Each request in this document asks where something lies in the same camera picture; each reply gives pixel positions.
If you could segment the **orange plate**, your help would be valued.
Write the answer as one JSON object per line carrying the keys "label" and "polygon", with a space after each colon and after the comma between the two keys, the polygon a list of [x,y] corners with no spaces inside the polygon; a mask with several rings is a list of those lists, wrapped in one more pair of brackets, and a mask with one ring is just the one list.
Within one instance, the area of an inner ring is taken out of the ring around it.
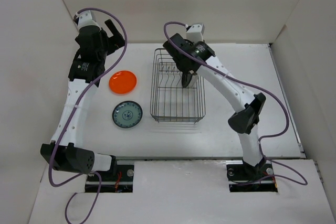
{"label": "orange plate", "polygon": [[136,84],[136,75],[128,70],[115,72],[109,79],[110,90],[118,95],[130,93],[136,87]]}

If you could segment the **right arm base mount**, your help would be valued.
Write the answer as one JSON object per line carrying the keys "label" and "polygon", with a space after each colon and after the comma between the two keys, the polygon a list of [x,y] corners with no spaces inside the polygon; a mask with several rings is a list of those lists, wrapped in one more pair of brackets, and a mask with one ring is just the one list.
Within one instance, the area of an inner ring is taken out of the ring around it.
{"label": "right arm base mount", "polygon": [[278,192],[276,180],[273,177],[267,177],[259,181],[274,174],[273,167],[269,162],[266,162],[263,167],[257,170],[249,169],[242,162],[228,162],[226,168],[231,193]]}

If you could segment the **blue patterned plate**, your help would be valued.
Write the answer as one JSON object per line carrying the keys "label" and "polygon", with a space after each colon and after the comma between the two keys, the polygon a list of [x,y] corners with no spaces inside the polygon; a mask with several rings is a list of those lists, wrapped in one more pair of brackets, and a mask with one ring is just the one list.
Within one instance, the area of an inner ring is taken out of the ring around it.
{"label": "blue patterned plate", "polygon": [[122,129],[130,129],[140,123],[143,117],[142,107],[135,101],[123,101],[113,109],[113,123]]}

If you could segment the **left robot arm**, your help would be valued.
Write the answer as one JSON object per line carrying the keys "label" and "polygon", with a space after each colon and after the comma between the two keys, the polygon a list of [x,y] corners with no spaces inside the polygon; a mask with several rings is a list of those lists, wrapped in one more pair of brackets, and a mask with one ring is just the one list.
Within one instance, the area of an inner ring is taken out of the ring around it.
{"label": "left robot arm", "polygon": [[49,144],[40,149],[42,157],[53,170],[78,174],[99,171],[105,180],[117,176],[116,157],[82,148],[88,109],[105,71],[106,57],[124,47],[125,40],[112,20],[105,25],[108,36],[94,21],[79,29],[75,41],[79,45],[68,75],[68,95],[59,125]]}

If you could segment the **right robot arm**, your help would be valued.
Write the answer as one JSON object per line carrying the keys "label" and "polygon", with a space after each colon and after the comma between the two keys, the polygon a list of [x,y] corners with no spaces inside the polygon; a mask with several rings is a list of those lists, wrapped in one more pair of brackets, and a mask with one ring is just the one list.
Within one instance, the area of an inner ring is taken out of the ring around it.
{"label": "right robot arm", "polygon": [[241,84],[231,80],[228,70],[222,65],[215,51],[203,41],[190,42],[180,34],[173,35],[164,49],[173,58],[183,73],[195,73],[206,79],[230,103],[234,114],[228,124],[239,137],[243,150],[243,173],[246,180],[261,174],[265,159],[258,147],[259,115],[265,104],[263,93],[254,94]]}

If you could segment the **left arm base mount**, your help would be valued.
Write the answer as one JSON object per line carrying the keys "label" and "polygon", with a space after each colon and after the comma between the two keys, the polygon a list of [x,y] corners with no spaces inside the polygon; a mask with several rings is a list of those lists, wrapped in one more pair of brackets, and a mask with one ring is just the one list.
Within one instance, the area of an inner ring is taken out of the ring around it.
{"label": "left arm base mount", "polygon": [[[98,171],[101,176],[101,193],[132,193],[133,179],[135,173],[135,161],[119,160],[117,161],[116,171],[102,172]],[[89,174],[86,178],[85,192],[96,193],[99,187],[99,178],[96,174]]]}

